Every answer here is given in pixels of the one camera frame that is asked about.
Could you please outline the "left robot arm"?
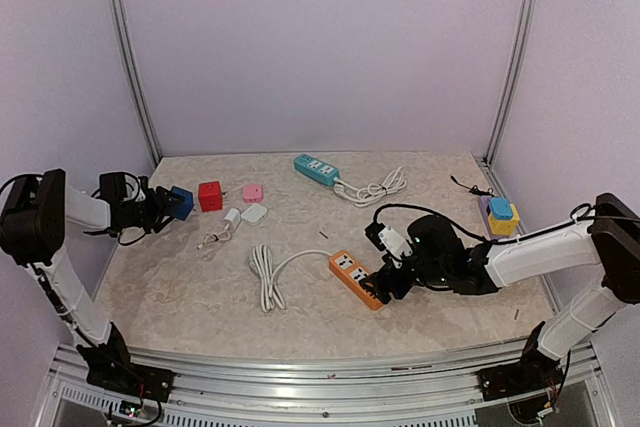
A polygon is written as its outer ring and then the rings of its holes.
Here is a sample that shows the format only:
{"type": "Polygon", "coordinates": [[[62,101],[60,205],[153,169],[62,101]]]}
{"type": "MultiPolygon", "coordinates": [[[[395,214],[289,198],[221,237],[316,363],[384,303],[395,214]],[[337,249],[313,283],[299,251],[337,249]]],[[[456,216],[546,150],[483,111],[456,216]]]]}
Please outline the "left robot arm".
{"type": "Polygon", "coordinates": [[[150,187],[145,176],[105,173],[92,195],[72,188],[62,169],[19,174],[1,187],[1,249],[37,282],[71,332],[88,366],[89,384],[165,401],[174,372],[132,361],[123,335],[94,303],[68,255],[66,225],[89,236],[120,239],[128,229],[157,234],[180,218],[188,198],[177,189],[150,187]]]}

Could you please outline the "yellow black plug adapter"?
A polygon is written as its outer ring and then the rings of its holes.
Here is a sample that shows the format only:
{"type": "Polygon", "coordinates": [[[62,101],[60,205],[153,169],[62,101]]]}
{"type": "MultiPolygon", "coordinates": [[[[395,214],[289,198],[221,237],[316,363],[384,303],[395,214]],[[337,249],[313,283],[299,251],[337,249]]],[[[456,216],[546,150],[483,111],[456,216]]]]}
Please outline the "yellow black plug adapter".
{"type": "Polygon", "coordinates": [[[520,222],[520,217],[513,214],[510,219],[498,219],[493,214],[488,216],[490,233],[497,237],[509,237],[514,234],[520,222]]]}

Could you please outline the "orange power strip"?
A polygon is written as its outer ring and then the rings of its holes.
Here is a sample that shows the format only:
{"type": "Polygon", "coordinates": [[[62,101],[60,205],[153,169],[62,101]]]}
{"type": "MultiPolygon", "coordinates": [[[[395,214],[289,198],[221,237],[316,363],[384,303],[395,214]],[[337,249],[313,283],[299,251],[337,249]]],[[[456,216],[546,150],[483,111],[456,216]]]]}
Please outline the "orange power strip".
{"type": "Polygon", "coordinates": [[[366,291],[360,281],[369,275],[369,271],[348,251],[341,250],[329,257],[329,270],[370,310],[378,311],[384,304],[366,291]]]}

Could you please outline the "red cube socket adapter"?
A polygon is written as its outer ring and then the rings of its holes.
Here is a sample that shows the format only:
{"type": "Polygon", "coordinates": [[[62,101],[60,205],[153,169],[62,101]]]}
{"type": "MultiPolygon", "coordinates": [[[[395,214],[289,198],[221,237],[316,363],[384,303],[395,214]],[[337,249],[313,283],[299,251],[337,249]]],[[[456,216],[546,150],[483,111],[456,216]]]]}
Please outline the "red cube socket adapter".
{"type": "Polygon", "coordinates": [[[220,211],[224,207],[224,200],[228,191],[223,189],[219,181],[200,183],[198,186],[198,201],[202,212],[220,211]]]}

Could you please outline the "purple power strip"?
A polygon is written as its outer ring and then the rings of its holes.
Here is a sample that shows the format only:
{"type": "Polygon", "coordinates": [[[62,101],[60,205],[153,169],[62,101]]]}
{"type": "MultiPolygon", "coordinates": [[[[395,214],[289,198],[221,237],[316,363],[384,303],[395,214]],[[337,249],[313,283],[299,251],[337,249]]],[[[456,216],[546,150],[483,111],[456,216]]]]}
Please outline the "purple power strip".
{"type": "Polygon", "coordinates": [[[485,230],[488,234],[488,237],[490,239],[499,239],[500,236],[498,234],[495,234],[492,230],[491,230],[491,226],[489,223],[489,214],[490,214],[490,200],[491,200],[491,196],[480,196],[478,199],[478,208],[479,208],[479,212],[485,227],[485,230]]]}

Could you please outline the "pink plug adapter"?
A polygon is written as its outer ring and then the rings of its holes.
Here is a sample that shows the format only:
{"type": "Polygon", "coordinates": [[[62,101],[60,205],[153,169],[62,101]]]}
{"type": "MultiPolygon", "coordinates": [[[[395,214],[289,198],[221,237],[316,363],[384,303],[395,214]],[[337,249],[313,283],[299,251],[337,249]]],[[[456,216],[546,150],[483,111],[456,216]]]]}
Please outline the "pink plug adapter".
{"type": "Polygon", "coordinates": [[[264,199],[264,187],[262,184],[247,184],[242,188],[242,200],[245,203],[261,203],[264,199]]]}

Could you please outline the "light blue small adapter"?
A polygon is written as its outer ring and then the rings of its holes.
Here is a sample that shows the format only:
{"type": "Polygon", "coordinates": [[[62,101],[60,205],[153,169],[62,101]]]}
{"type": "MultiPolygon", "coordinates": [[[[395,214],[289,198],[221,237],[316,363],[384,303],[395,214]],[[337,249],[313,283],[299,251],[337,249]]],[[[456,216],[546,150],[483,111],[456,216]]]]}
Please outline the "light blue small adapter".
{"type": "Polygon", "coordinates": [[[491,197],[488,203],[488,216],[495,221],[518,221],[519,214],[516,207],[506,198],[491,197]]]}

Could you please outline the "white plug adapter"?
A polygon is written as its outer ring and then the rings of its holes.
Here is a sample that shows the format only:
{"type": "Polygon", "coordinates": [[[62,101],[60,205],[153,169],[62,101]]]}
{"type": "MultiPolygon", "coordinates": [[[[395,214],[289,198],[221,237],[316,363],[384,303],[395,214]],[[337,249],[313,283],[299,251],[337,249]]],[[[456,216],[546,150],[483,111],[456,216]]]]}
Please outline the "white plug adapter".
{"type": "Polygon", "coordinates": [[[250,226],[257,226],[267,216],[268,209],[264,205],[252,203],[241,213],[241,220],[250,226]]]}

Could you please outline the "white usb charger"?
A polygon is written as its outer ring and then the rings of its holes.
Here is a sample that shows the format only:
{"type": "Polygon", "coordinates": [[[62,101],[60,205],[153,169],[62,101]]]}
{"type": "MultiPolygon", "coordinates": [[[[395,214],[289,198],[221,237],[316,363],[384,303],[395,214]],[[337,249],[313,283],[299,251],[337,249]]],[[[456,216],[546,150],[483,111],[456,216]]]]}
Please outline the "white usb charger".
{"type": "Polygon", "coordinates": [[[233,238],[233,234],[241,221],[241,212],[237,208],[230,208],[222,221],[222,227],[217,232],[205,233],[197,244],[198,250],[212,247],[216,243],[226,243],[233,238]]]}

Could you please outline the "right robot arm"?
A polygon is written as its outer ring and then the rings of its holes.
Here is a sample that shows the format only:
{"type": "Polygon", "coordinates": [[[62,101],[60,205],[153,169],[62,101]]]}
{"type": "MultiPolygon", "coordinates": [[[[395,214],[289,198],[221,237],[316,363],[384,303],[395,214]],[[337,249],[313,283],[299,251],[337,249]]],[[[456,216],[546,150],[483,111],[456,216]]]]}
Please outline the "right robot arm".
{"type": "Polygon", "coordinates": [[[577,206],[560,224],[504,240],[477,236],[472,247],[459,237],[462,226],[433,209],[418,210],[422,216],[406,235],[378,220],[365,229],[384,264],[359,284],[384,304],[404,298],[414,286],[481,296],[573,267],[599,271],[567,306],[532,330],[517,361],[478,372],[486,400],[562,383],[568,370],[560,362],[573,347],[639,302],[639,217],[611,193],[577,206]]]}

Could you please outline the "blue cube adapter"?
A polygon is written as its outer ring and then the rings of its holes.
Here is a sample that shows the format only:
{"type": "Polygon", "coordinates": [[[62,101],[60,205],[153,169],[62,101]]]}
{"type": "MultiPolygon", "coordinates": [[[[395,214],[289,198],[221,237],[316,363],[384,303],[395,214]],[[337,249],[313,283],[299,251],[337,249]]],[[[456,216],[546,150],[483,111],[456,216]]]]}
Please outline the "blue cube adapter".
{"type": "Polygon", "coordinates": [[[177,186],[173,186],[170,192],[174,203],[169,210],[169,215],[175,219],[186,221],[194,208],[193,193],[177,186]]]}

